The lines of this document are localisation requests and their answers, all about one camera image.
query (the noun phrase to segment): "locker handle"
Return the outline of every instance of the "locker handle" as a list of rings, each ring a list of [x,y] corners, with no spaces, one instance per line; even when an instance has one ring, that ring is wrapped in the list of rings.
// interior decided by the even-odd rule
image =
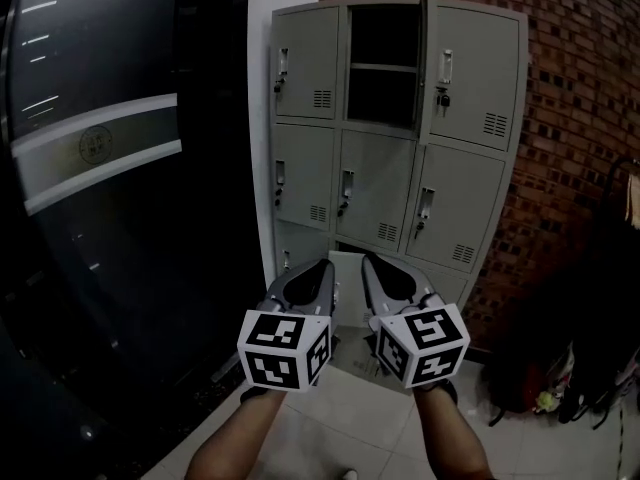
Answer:
[[[276,184],[284,185],[284,160],[276,160]]]
[[[353,171],[344,170],[342,173],[342,197],[351,199],[353,193]]]
[[[420,203],[418,204],[418,217],[428,219],[431,214],[431,206],[433,205],[433,196],[436,191],[431,188],[422,187],[420,193]]]
[[[440,69],[438,81],[441,84],[450,84],[453,77],[453,50],[443,49],[440,54]]]
[[[283,76],[289,71],[289,48],[278,50],[278,75]]]

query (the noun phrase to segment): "locker vent slot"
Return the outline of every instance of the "locker vent slot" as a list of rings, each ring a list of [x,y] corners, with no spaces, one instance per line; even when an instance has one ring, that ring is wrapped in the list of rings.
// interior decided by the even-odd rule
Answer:
[[[314,108],[331,108],[331,91],[313,91]]]
[[[327,209],[324,206],[311,205],[311,220],[325,222],[327,220]]]
[[[378,238],[381,240],[388,240],[389,242],[395,242],[398,236],[398,228],[390,224],[383,222],[378,226]]]
[[[487,114],[484,118],[484,133],[504,137],[507,133],[507,118],[496,114]]]
[[[462,263],[471,263],[471,259],[473,258],[473,254],[475,252],[476,251],[473,247],[466,247],[464,245],[458,244],[453,250],[452,258],[456,261],[461,261]]]

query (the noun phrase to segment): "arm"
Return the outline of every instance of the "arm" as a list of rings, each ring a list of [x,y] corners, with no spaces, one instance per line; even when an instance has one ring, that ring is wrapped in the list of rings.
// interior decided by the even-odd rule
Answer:
[[[440,480],[493,478],[480,440],[449,394],[440,387],[415,389],[429,464]]]
[[[244,402],[198,449],[185,480],[247,478],[286,393],[267,391]]]

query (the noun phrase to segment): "white wall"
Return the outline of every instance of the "white wall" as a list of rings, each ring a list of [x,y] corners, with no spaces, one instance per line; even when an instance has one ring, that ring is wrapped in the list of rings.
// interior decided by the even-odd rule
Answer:
[[[317,0],[249,0],[247,23],[247,79],[253,189],[258,215],[260,249],[267,287],[275,279],[271,183],[269,179],[269,36],[271,11]]]

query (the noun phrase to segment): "tiled floor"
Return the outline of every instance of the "tiled floor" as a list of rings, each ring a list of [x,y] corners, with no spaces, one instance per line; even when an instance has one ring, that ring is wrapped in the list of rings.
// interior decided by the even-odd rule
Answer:
[[[559,425],[546,418],[505,417],[489,428],[491,407],[479,394],[480,365],[465,362],[454,379],[459,407],[482,441],[500,480],[616,478],[620,421],[616,409],[597,431],[585,416]],[[181,480],[197,447],[235,410],[241,386],[144,480]],[[620,478],[640,468],[640,416],[625,404]],[[354,468],[360,479],[433,479],[413,399],[328,367],[317,389],[289,394],[251,478],[334,479]]]

